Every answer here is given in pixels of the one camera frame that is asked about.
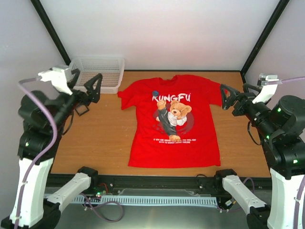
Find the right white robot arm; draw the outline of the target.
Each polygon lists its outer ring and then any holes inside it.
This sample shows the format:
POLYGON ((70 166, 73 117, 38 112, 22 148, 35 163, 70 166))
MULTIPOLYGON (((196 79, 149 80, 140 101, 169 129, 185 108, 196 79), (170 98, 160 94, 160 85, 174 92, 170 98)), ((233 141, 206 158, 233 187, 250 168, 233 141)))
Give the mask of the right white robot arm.
POLYGON ((227 192, 246 214, 250 229, 301 229, 305 194, 305 101, 285 95, 273 109, 267 107, 274 92, 268 86, 240 92, 221 85, 222 108, 246 116, 257 129, 271 174, 272 202, 266 204, 250 191, 232 169, 215 173, 215 187, 227 192))

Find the white plastic basket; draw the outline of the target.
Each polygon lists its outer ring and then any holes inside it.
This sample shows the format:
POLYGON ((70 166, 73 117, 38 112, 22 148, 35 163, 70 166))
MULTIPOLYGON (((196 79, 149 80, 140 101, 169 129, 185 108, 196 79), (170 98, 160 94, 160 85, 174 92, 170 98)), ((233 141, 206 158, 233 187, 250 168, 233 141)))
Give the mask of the white plastic basket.
POLYGON ((122 57, 114 56, 83 56, 72 59, 69 68, 80 71, 75 90, 85 92, 84 84, 95 77, 102 75, 101 93, 117 94, 124 73, 125 61, 122 57))

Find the blue round brooch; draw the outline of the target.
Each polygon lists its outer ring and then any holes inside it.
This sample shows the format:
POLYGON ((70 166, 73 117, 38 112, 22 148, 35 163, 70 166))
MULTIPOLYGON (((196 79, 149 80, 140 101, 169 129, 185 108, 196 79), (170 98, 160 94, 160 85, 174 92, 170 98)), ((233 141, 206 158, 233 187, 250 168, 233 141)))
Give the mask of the blue round brooch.
POLYGON ((158 92, 158 91, 153 91, 153 92, 152 92, 152 95, 153 95, 154 97, 157 97, 157 96, 159 96, 159 92, 158 92))

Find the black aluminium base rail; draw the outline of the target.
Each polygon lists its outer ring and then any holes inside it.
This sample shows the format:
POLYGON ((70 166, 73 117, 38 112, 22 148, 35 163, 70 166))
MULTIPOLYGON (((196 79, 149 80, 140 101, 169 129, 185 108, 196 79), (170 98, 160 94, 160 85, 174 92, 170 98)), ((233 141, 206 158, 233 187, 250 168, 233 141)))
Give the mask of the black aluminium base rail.
MULTIPOLYGON (((51 174, 47 178, 47 187, 62 187, 73 178, 72 174, 51 174)), ((109 193, 123 189, 174 189, 190 190, 197 193, 212 194, 220 189, 220 179, 214 177, 164 177, 164 176, 109 176, 98 175, 94 187, 105 188, 109 193)), ((271 190, 271 178, 254 177, 254 190, 271 190)))

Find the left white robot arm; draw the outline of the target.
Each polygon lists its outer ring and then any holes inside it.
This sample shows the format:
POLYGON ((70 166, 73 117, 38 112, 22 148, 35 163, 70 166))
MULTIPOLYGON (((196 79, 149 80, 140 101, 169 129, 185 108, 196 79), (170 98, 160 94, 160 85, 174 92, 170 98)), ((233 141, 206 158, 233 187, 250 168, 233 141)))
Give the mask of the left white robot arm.
POLYGON ((0 224, 4 229, 53 229, 62 212, 80 193, 98 189, 97 170, 82 167, 56 193, 44 195, 68 117, 78 106, 89 106, 100 99, 102 74, 85 83, 85 92, 74 88, 79 76, 78 69, 51 68, 33 78, 51 82, 59 92, 55 99, 41 91, 28 90, 27 80, 18 83, 24 92, 18 111, 24 130, 18 149, 20 175, 12 212, 0 224))

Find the red kungfu bear t-shirt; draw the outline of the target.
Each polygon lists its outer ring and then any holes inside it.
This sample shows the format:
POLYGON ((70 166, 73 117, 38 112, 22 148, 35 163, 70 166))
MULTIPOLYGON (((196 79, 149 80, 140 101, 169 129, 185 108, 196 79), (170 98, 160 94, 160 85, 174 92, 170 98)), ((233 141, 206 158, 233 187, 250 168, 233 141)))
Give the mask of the red kungfu bear t-shirt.
POLYGON ((121 108, 135 107, 137 128, 130 167, 219 166, 211 105, 221 106, 220 84, 191 74, 138 80, 118 92, 121 108))

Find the black brooch box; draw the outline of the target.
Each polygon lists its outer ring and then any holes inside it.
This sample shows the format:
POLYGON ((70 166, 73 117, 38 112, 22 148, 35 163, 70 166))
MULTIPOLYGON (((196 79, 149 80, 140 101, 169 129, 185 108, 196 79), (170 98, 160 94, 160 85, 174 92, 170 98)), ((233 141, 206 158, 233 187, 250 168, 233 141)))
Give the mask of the black brooch box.
POLYGON ((78 116, 82 116, 85 113, 89 112, 89 107, 83 104, 78 105, 77 107, 75 107, 75 112, 77 113, 78 116))

